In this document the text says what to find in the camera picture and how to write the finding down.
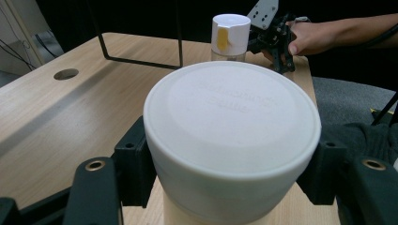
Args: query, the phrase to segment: black metal frame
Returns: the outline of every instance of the black metal frame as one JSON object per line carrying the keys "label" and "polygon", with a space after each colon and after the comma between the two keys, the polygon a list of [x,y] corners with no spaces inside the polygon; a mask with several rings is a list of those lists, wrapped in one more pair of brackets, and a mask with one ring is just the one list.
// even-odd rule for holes
{"label": "black metal frame", "polygon": [[99,44],[102,48],[103,56],[106,59],[113,60],[116,62],[121,62],[121,63],[132,63],[132,64],[139,64],[139,65],[145,65],[145,66],[156,67],[156,68],[179,69],[179,68],[183,67],[182,33],[181,33],[181,23],[179,20],[179,13],[178,13],[178,0],[175,0],[175,3],[176,3],[176,30],[177,30],[178,57],[179,57],[179,65],[178,66],[154,63],[154,62],[147,62],[147,61],[141,61],[141,60],[135,60],[135,59],[128,59],[128,58],[119,58],[119,57],[114,57],[114,56],[109,55],[108,49],[106,48],[105,40],[102,36],[102,32],[100,31],[99,23],[98,23],[96,17],[94,16],[94,12],[92,11],[89,1],[90,0],[86,0],[88,10],[91,14],[91,18],[92,18],[93,24],[95,26],[97,36],[99,37]]}

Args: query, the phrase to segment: table surface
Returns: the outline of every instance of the table surface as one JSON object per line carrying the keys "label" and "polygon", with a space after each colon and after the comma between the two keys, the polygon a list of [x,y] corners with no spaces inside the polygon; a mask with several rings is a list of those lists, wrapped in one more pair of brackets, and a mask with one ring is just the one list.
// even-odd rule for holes
{"label": "table surface", "polygon": [[[104,35],[112,56],[178,65],[177,41],[121,34]],[[184,66],[210,60],[210,45],[183,41]],[[247,62],[270,68],[261,54]],[[313,100],[305,57],[285,76]],[[59,71],[77,76],[58,81]],[[76,168],[109,157],[143,113],[146,95],[171,69],[120,63],[103,57],[95,37],[0,88],[0,196],[19,208],[70,187]],[[123,207],[125,224],[162,224],[162,189],[155,181],[146,209]],[[272,210],[268,224],[340,224],[336,205],[312,205],[297,184]]]}

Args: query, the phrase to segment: white bottle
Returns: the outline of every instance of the white bottle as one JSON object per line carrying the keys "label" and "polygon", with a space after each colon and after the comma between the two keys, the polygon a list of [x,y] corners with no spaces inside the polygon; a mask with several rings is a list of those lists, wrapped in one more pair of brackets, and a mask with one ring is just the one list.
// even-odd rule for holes
{"label": "white bottle", "polygon": [[244,62],[251,20],[237,14],[221,14],[213,18],[211,61]]}

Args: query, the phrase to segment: gray carpet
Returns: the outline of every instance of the gray carpet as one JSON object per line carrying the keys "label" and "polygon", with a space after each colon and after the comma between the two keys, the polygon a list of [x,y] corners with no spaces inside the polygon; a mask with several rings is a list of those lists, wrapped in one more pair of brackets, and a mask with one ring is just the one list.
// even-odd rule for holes
{"label": "gray carpet", "polygon": [[371,108],[382,110],[395,92],[366,84],[313,77],[321,123],[367,123],[374,120]]}

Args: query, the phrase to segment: table hole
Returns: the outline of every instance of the table hole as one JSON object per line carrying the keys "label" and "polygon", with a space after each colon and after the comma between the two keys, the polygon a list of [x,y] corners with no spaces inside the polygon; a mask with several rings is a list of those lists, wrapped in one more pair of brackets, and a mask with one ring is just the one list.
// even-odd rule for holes
{"label": "table hole", "polygon": [[74,78],[78,73],[79,70],[77,70],[76,68],[67,68],[55,73],[54,79],[58,81],[64,81],[70,78]]}

